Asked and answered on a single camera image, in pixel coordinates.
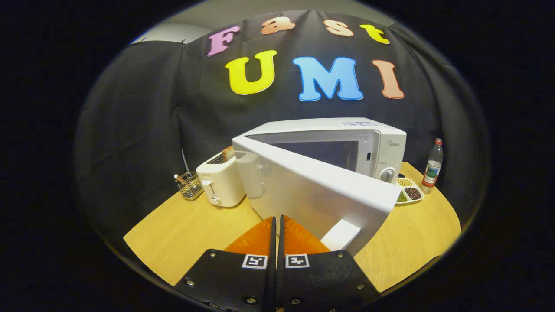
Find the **blue letter m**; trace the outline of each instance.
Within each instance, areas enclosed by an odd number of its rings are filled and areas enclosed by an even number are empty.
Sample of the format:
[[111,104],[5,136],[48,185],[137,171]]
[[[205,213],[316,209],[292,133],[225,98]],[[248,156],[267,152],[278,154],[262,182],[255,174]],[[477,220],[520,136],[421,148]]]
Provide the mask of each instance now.
[[297,57],[293,60],[293,64],[301,69],[302,93],[299,94],[301,101],[319,100],[322,97],[320,92],[316,91],[316,83],[328,99],[334,96],[338,83],[341,83],[337,93],[340,99],[360,100],[364,97],[356,82],[356,62],[352,58],[336,58],[329,72],[313,57]]

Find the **bottle label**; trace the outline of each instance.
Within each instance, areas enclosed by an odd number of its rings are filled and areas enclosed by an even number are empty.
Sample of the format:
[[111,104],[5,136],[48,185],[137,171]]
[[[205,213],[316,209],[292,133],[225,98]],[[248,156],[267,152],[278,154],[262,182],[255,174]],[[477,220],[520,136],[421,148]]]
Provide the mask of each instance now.
[[427,187],[432,187],[436,184],[437,175],[440,173],[441,167],[436,167],[428,164],[426,167],[426,174],[424,175],[424,179],[422,180],[422,184]]

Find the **yellow letter u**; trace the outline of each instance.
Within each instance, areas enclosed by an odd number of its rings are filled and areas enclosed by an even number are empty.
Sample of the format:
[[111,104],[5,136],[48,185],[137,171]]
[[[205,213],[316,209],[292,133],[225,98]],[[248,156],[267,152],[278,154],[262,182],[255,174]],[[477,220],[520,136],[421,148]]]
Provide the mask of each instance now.
[[264,91],[274,82],[274,50],[263,51],[254,55],[254,58],[260,60],[260,69],[262,75],[260,79],[254,82],[246,80],[245,64],[249,61],[248,57],[234,59],[225,65],[229,70],[229,86],[231,90],[237,94],[247,95]]

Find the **white microwave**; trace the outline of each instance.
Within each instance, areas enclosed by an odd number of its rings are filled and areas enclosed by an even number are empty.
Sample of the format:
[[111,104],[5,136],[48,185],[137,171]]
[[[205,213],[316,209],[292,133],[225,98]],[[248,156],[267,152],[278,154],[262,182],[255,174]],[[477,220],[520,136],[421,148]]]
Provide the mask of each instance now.
[[241,136],[392,184],[407,138],[400,129],[366,118],[269,122]]
[[246,195],[263,219],[288,215],[318,239],[348,222],[360,228],[345,248],[352,255],[395,206],[405,141],[405,132],[366,118],[270,122],[232,140]]

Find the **black curtain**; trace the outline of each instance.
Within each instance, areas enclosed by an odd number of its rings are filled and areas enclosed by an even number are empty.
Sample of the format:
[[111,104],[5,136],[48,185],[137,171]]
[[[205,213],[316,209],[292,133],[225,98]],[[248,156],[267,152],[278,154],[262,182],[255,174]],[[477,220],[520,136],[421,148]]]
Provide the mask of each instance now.
[[[262,34],[261,24],[278,16],[289,17],[295,27]],[[354,36],[328,32],[326,19],[347,24]],[[390,44],[370,38],[361,24],[382,30]],[[226,51],[208,57],[208,37],[231,26],[241,31]],[[258,80],[254,55],[266,50],[277,51],[273,84],[260,93],[234,93],[225,65],[248,57],[246,77]],[[301,75],[292,60],[307,56],[328,70],[337,57],[354,59],[364,98],[335,94],[300,101]],[[395,65],[404,98],[382,95],[375,59]],[[327,117],[366,117],[406,131],[404,161],[420,172],[434,139],[443,138],[437,187],[461,225],[469,221],[490,172],[487,128],[470,87],[438,51],[402,25],[322,11],[266,14],[187,45],[150,41],[123,50],[99,77],[80,115],[74,149],[80,200],[93,224],[124,244],[125,233],[177,191],[173,174],[185,172],[181,149],[195,170],[233,137],[266,122]]]

